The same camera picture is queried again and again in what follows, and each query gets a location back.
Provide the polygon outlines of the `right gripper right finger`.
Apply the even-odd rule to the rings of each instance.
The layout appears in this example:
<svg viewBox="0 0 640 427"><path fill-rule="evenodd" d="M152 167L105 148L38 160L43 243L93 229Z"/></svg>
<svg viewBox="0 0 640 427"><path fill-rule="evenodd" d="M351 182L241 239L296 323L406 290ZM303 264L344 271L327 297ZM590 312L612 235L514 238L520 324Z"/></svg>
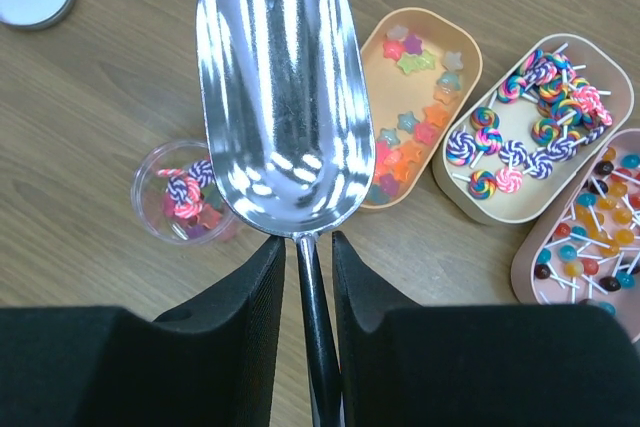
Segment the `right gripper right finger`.
<svg viewBox="0 0 640 427"><path fill-rule="evenodd" d="M639 357L602 308L423 306L341 232L332 270L349 426L639 422Z"/></svg>

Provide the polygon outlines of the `beige tray swirl lollipops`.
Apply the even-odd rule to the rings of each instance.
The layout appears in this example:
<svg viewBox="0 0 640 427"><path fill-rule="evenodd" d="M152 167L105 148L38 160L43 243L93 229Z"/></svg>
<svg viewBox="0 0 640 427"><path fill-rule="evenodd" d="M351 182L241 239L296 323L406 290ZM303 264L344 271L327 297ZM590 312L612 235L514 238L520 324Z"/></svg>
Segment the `beige tray swirl lollipops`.
<svg viewBox="0 0 640 427"><path fill-rule="evenodd" d="M482 224L534 220L634 104L614 59L583 37L551 34L453 124L433 165L436 182Z"/></svg>

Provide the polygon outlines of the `silver metal scoop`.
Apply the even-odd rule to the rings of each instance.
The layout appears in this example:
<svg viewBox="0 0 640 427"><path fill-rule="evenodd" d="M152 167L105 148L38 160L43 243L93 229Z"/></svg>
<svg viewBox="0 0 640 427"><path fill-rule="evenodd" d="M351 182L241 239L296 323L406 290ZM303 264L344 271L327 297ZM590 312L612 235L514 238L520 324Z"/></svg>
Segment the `silver metal scoop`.
<svg viewBox="0 0 640 427"><path fill-rule="evenodd" d="M313 422L341 422L318 238L364 201L375 142L349 0L197 0L196 57L218 189L297 249Z"/></svg>

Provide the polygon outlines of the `clear glass jar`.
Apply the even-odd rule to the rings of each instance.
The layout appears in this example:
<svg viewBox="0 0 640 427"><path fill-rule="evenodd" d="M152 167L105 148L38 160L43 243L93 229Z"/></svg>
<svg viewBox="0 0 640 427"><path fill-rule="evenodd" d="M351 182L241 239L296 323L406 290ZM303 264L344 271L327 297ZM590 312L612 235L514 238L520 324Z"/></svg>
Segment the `clear glass jar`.
<svg viewBox="0 0 640 427"><path fill-rule="evenodd" d="M170 141L149 152L134 173L130 199L145 229L173 245L227 242L240 227L200 140Z"/></svg>

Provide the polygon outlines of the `pink white swirl lollipop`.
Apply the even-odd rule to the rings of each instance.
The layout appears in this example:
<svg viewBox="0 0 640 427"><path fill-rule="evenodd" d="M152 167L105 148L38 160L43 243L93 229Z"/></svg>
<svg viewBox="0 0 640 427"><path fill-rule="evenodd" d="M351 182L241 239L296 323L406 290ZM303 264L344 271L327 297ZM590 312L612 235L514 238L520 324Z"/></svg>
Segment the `pink white swirl lollipop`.
<svg viewBox="0 0 640 427"><path fill-rule="evenodd" d="M190 219L203 209L198 181L183 169L159 169L155 172L167 181L163 210L168 217Z"/></svg>

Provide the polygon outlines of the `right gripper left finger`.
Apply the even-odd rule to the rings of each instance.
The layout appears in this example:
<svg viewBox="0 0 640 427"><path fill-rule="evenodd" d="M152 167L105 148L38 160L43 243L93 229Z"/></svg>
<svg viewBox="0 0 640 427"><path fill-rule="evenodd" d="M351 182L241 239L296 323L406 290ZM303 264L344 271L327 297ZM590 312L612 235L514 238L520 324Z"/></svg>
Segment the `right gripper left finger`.
<svg viewBox="0 0 640 427"><path fill-rule="evenodd" d="M285 244L152 321L118 306L5 308L5 426L265 426Z"/></svg>

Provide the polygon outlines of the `orange tray star candies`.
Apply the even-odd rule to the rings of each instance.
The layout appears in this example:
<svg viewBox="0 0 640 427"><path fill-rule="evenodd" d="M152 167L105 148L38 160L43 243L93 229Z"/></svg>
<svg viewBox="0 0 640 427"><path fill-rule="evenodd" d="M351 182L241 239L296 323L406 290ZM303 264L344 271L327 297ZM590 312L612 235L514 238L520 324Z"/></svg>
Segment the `orange tray star candies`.
<svg viewBox="0 0 640 427"><path fill-rule="evenodd" d="M372 186L362 208L381 211L417 184L483 70L463 28L419 7L379 21L361 48L376 138Z"/></svg>

